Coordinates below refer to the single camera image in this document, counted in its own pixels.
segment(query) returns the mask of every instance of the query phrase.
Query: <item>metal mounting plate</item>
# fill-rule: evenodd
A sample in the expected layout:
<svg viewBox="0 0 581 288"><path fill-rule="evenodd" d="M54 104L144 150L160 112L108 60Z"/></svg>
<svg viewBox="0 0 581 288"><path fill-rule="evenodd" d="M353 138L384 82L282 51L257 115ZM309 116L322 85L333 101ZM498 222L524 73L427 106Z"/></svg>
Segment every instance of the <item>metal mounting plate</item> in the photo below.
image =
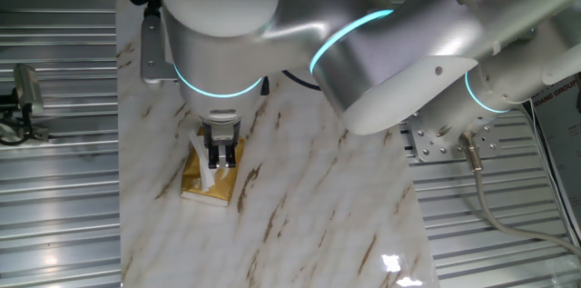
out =
<svg viewBox="0 0 581 288"><path fill-rule="evenodd" d="M165 62L163 29L159 16L147 15L142 22L142 80L147 84L177 81L173 65Z"/></svg>
<svg viewBox="0 0 581 288"><path fill-rule="evenodd" d="M408 124L414 144L414 153L421 162L446 162L464 160L466 158L460 143L452 146L428 134L421 117L411 116L408 119ZM474 140L478 144L482 158L500 155L500 142L492 125L485 126L483 130L476 134Z"/></svg>

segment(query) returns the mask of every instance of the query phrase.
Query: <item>white marble table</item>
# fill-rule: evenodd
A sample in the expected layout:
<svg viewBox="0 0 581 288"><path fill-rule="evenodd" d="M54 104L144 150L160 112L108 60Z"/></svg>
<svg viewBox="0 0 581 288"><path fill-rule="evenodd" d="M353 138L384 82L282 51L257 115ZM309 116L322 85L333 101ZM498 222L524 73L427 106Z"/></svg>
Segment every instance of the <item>white marble table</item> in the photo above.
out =
<svg viewBox="0 0 581 288"><path fill-rule="evenodd" d="M196 118L142 83L142 13L117 0L123 287L438 287L399 130L350 134L281 75L243 120L231 205L182 199Z"/></svg>

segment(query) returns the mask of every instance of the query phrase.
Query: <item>connector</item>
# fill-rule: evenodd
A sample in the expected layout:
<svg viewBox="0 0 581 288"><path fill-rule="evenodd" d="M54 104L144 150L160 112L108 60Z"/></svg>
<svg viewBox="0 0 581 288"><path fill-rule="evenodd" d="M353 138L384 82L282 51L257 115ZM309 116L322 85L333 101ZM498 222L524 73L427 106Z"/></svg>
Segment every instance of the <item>connector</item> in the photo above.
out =
<svg viewBox="0 0 581 288"><path fill-rule="evenodd" d="M472 173L476 171L482 171L482 160L480 160L480 154L478 153L478 146L474 142L474 134L463 133L460 136L460 143L464 147L464 155L468 160L468 165L470 166L470 171Z"/></svg>

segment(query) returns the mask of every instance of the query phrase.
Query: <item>glowing blue ring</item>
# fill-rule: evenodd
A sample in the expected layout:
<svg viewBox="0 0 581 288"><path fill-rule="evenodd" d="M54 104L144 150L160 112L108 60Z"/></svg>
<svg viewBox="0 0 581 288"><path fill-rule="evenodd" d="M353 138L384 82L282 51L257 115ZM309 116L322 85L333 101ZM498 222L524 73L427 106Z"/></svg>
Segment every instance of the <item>glowing blue ring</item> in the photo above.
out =
<svg viewBox="0 0 581 288"><path fill-rule="evenodd" d="M478 105L482 106L485 110L488 110L490 112L494 112L494 113L506 113L508 111L498 111L498 110L494 110L491 109L490 107L482 104L482 102L480 102L476 96L474 95L474 93L472 93L472 89L470 89L470 85L468 84L468 73L464 74L464 80L466 81L466 88L468 89L468 92L470 93L470 96L472 96L472 99L474 99L474 101L476 101L476 103L478 103Z"/></svg>
<svg viewBox="0 0 581 288"><path fill-rule="evenodd" d="M173 68L175 68L175 73L178 74L178 76L180 77L180 79L182 79L182 81L185 84L187 84L188 87L190 87L191 89L193 89L194 91L196 91L196 92L198 92L200 94L204 94L204 95L209 96L209 97L231 98L231 97L240 96L240 95L242 95L244 93L248 93L250 90L252 90L252 88L256 87L256 85L259 84L261 82L261 80L262 80L262 78L259 79L258 81L256 81L256 83L252 84L252 86L250 86L250 87L248 87L248 88L246 88L243 91L238 92L238 93L234 93L234 94L213 94L213 93L204 92L202 89L194 87L192 84L188 83L188 81L185 80L185 78L182 77L182 75L178 71L177 66L173 65Z"/></svg>
<svg viewBox="0 0 581 288"><path fill-rule="evenodd" d="M337 41L343 38L346 34L368 23L369 21L380 19L386 15L390 15L392 12L393 10L376 11L372 14L363 16L361 19L356 20L351 24L347 25L346 27L344 27L343 29L339 30L335 35L329 38L329 40L325 42L323 46L320 47L319 51L317 51L315 56L312 57L312 60L310 60L310 73L312 74L315 65L317 64L317 62L319 62L319 59L325 54L325 52L327 52L327 50L330 49L330 47L333 46L333 44L337 43Z"/></svg>

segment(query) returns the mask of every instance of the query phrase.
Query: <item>metal panel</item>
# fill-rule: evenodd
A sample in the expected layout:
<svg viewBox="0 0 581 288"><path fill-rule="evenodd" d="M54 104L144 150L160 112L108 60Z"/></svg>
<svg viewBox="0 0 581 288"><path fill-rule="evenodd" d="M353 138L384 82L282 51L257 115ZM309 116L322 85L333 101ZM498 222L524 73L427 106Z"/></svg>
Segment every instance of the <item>metal panel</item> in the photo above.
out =
<svg viewBox="0 0 581 288"><path fill-rule="evenodd" d="M38 71L47 144L0 147L0 286L119 287L114 0L0 0L0 94Z"/></svg>

